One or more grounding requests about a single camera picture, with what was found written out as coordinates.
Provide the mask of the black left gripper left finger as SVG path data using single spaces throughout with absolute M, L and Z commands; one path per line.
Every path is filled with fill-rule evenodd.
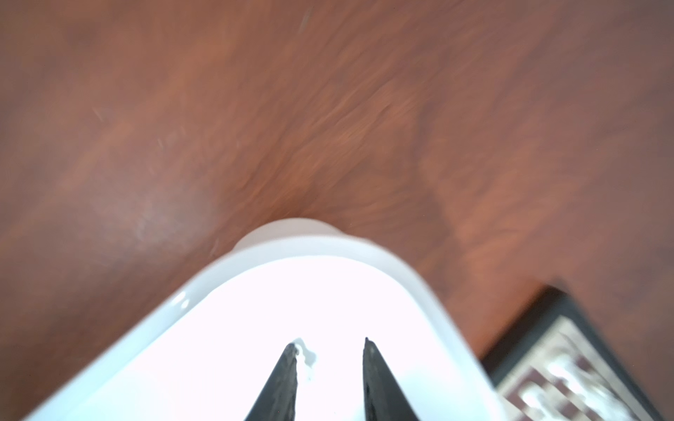
M 298 391 L 298 348 L 288 344 L 281 354 L 261 393 L 245 418 L 246 421 L 293 421 Z

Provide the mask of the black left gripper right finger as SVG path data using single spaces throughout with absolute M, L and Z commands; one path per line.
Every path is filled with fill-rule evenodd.
M 367 421 L 417 421 L 410 403 L 374 341 L 363 348 L 363 395 Z

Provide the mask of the white chess pawn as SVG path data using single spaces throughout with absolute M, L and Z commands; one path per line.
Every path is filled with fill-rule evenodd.
M 297 338 L 293 341 L 293 344 L 296 348 L 298 382 L 312 382 L 317 354 L 307 347 L 302 338 Z

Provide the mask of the white plastic bin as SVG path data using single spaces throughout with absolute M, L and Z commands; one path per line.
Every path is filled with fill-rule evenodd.
M 314 219 L 261 226 L 29 414 L 31 420 L 244 420 L 285 347 L 317 354 L 296 420 L 365 420 L 377 345 L 419 420 L 501 420 L 488 376 L 396 254 Z

